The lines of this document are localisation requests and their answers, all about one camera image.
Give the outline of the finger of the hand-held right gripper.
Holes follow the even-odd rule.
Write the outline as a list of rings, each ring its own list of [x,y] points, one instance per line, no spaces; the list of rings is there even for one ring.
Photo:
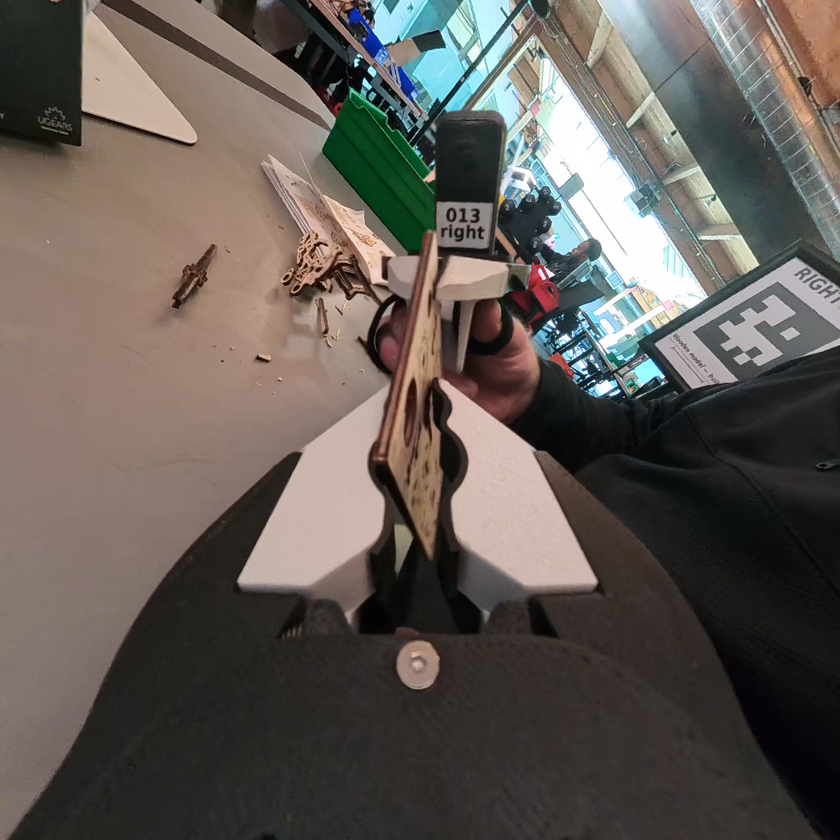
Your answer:
[[[499,299],[506,292],[510,266],[479,258],[440,258],[436,300],[441,303]]]
[[[422,255],[382,258],[382,276],[388,290],[405,303],[410,303],[415,298],[414,291],[417,283],[422,289],[421,300],[428,303],[427,269],[428,258]]]

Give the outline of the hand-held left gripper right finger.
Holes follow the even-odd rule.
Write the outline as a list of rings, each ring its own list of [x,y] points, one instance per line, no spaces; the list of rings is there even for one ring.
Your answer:
[[[589,595],[598,578],[537,451],[453,386],[434,384],[443,471],[436,566],[456,632],[504,602]]]

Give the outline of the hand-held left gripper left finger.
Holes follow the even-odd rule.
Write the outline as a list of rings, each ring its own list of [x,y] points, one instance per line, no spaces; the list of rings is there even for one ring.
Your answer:
[[[238,576],[241,592],[329,600],[360,630],[359,610],[373,594],[369,556],[385,529],[369,455],[388,392],[382,387],[305,445]]]

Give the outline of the wooden parts sheet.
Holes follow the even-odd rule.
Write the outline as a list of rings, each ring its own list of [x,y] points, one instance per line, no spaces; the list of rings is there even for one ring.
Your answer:
[[[430,231],[423,237],[405,332],[370,455],[374,481],[390,495],[427,560],[435,556],[444,481],[434,415],[434,386],[443,372],[437,284],[438,244]]]

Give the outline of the white instruction booklet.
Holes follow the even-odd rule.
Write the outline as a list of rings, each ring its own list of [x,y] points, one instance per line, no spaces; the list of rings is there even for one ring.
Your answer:
[[[382,261],[394,251],[366,223],[364,211],[342,205],[272,156],[262,168],[302,234],[314,233],[352,255],[367,280],[384,284]]]

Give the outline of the wooden wheel axle assembly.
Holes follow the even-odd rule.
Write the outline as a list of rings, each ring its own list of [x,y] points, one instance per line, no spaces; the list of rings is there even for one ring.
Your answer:
[[[217,253],[217,246],[211,244],[194,263],[184,266],[179,287],[172,296],[173,309],[180,309],[188,298],[207,282],[207,270]]]

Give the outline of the person's right hand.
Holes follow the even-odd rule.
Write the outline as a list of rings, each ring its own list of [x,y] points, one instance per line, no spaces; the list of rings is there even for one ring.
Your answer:
[[[398,362],[406,325],[406,305],[398,302],[377,330],[376,349],[389,372]],[[498,353],[468,353],[462,371],[444,369],[443,377],[496,420],[510,426],[531,405],[539,386],[540,368],[527,331],[513,320],[510,340]]]

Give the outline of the wooden chassis assembly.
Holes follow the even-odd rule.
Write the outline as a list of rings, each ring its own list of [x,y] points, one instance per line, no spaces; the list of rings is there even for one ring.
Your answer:
[[[280,284],[294,298],[310,290],[330,293],[336,287],[346,300],[365,296],[380,301],[357,258],[348,249],[327,242],[315,231],[301,237],[295,264],[283,275]]]

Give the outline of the green plastic bin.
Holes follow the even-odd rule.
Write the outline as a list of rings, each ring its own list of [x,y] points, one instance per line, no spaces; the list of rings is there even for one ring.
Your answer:
[[[407,251],[434,226],[429,169],[383,111],[350,90],[322,153]]]

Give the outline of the framed marker sign board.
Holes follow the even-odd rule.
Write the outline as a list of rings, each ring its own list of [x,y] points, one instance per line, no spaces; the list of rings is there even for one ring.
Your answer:
[[[639,347],[679,392],[747,381],[839,344],[839,264],[796,244],[727,284]]]

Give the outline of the dark kit box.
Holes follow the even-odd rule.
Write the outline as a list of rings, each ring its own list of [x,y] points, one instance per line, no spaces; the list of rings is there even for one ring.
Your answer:
[[[81,146],[84,1],[1,2],[1,131]]]

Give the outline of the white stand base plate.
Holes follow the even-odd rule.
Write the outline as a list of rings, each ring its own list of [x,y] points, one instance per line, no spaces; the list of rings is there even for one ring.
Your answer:
[[[165,140],[197,142],[193,126],[93,12],[83,26],[81,108],[88,116]]]

